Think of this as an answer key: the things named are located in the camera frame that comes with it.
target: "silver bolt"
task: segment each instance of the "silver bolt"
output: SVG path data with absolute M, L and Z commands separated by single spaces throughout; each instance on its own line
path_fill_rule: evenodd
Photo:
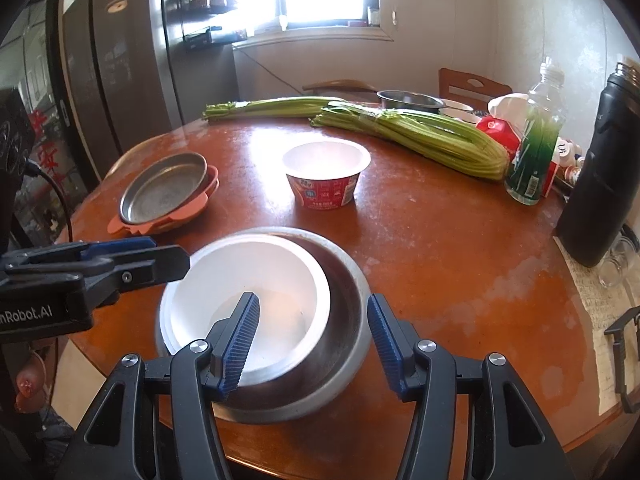
M 137 362 L 138 362 L 138 356 L 135 354 L 127 354 L 122 358 L 122 364 L 125 365 L 127 368 L 129 368 L 130 366 L 133 366 Z
M 502 354 L 498 354 L 498 352 L 494 352 L 489 354 L 489 361 L 496 366 L 504 366 L 505 362 L 507 362 L 507 358 Z
M 189 350 L 194 354 L 199 354 L 200 352 L 204 352 L 207 349 L 207 346 L 209 346 L 209 344 L 204 341 L 204 339 L 197 339 L 189 345 Z
M 418 341 L 418 350 L 422 350 L 423 352 L 433 352 L 437 347 L 436 343 L 429 339 Z

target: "round wooden table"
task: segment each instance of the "round wooden table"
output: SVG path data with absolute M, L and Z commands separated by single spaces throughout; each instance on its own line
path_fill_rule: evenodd
M 287 146 L 305 139 L 351 139 L 371 152 L 355 200 L 331 211 L 296 206 L 279 166 Z M 193 253 L 256 226 L 316 232 L 347 251 L 373 292 L 398 317 L 453 354 L 499 351 L 512 362 L 566 450 L 613 420 L 598 415 L 591 324 L 552 230 L 561 210 L 552 194 L 527 207 L 502 184 L 483 182 L 366 135 L 311 128 L 306 120 L 203 121 L 156 137 L 78 208 L 77 239 L 108 240 L 127 184 L 171 153 L 195 151 L 220 170 L 220 189 L 191 223 L 158 235 Z M 124 295 L 95 311 L 95 327 L 72 336 L 105 375 L 128 352 L 156 357 L 154 323 L 162 286 Z M 162 419 L 170 421 L 168 405 Z M 300 420 L 248 426 L 223 420 L 226 455 L 286 479 L 395 478 L 414 406 L 388 389 L 373 346 L 351 384 Z M 452 478 L 461 478 L 466 402 L 458 398 Z

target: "green bottle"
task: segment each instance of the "green bottle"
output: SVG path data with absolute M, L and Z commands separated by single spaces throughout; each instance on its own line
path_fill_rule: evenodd
M 540 83 L 529 91 L 524 137 L 504 179 L 507 193 L 526 205 L 540 200 L 565 118 L 560 93 L 564 72 L 547 57 L 540 65 L 540 75 Z

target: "sheet of paper with writing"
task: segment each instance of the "sheet of paper with writing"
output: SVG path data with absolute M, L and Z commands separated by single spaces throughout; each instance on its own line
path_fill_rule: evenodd
M 574 279 L 575 288 L 580 294 L 582 306 L 591 318 L 593 335 L 593 350 L 596 357 L 598 371 L 598 386 L 600 388 L 600 415 L 609 411 L 620 399 L 615 393 L 615 375 L 612 352 L 612 337 L 605 336 L 605 329 L 617 318 L 624 314 L 635 303 L 629 297 L 625 287 L 619 285 L 606 289 L 598 281 L 598 270 L 582 266 L 564 250 L 562 243 L 554 237 L 558 248 Z M 630 323 L 625 328 L 625 377 L 626 388 L 629 393 L 640 384 L 640 362 L 638 361 L 638 343 L 636 341 L 636 327 Z

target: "black water bottle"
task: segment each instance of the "black water bottle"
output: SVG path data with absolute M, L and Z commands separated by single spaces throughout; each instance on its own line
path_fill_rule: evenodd
M 593 139 L 556 233 L 587 267 L 613 243 L 640 184 L 640 65 L 623 58 L 600 94 Z

